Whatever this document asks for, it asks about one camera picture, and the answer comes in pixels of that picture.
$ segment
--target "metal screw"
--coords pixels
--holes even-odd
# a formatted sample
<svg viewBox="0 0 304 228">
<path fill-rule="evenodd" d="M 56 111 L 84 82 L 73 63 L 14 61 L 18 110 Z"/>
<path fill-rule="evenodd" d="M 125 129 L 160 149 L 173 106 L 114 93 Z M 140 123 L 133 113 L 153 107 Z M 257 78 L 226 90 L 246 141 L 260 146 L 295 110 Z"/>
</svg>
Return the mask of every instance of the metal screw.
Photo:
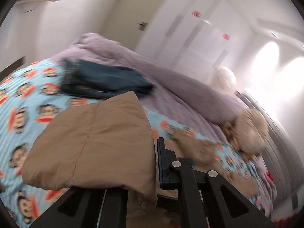
<svg viewBox="0 0 304 228">
<path fill-rule="evenodd" d="M 215 170 L 211 170 L 208 172 L 208 175 L 211 177 L 217 177 L 218 173 Z"/>
<path fill-rule="evenodd" d="M 181 166 L 181 162 L 179 162 L 179 161 L 173 161 L 172 162 L 172 166 L 173 167 L 180 167 Z"/>
</svg>

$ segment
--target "tan jacket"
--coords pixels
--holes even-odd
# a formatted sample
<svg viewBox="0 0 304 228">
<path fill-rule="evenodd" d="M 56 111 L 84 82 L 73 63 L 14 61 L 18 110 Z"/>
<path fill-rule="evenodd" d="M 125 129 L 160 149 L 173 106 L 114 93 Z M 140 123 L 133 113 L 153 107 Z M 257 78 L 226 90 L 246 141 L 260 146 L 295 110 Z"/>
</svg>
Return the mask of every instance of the tan jacket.
<svg viewBox="0 0 304 228">
<path fill-rule="evenodd" d="M 129 212 L 155 207 L 153 135 L 136 95 L 62 111 L 34 142 L 21 174 L 45 190 L 123 187 L 137 197 Z"/>
</svg>

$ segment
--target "dark teal cloth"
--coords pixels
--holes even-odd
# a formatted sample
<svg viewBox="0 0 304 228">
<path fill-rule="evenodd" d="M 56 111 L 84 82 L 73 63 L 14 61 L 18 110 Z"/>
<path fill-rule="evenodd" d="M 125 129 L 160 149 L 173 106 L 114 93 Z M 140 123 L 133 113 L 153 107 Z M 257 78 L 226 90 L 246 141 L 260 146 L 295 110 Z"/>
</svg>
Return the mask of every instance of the dark teal cloth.
<svg viewBox="0 0 304 228">
<path fill-rule="evenodd" d="M 108 99 L 133 91 L 141 98 L 151 92 L 153 84 L 131 68 L 66 60 L 60 88 L 63 92 L 78 97 Z"/>
</svg>

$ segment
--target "red sticker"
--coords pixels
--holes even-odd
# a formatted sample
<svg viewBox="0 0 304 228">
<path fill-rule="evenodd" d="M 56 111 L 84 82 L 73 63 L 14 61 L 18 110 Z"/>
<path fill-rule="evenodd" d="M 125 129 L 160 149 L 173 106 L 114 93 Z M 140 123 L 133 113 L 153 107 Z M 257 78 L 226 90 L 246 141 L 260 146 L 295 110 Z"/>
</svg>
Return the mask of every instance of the red sticker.
<svg viewBox="0 0 304 228">
<path fill-rule="evenodd" d="M 223 33 L 223 38 L 227 41 L 230 40 L 230 36 L 227 33 Z"/>
<path fill-rule="evenodd" d="M 200 12 L 196 11 L 196 10 L 192 12 L 192 15 L 195 16 L 196 18 L 201 18 L 202 17 L 202 14 Z"/>
</svg>

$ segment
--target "white door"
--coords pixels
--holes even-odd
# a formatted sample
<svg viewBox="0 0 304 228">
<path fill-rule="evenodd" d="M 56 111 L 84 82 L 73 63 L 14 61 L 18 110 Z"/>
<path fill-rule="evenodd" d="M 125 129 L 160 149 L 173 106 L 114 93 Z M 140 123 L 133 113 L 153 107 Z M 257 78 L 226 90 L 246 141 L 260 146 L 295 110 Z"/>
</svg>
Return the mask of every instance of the white door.
<svg viewBox="0 0 304 228">
<path fill-rule="evenodd" d="M 135 50 L 144 30 L 163 2 L 164 0 L 119 0 L 109 14 L 101 34 Z"/>
</svg>

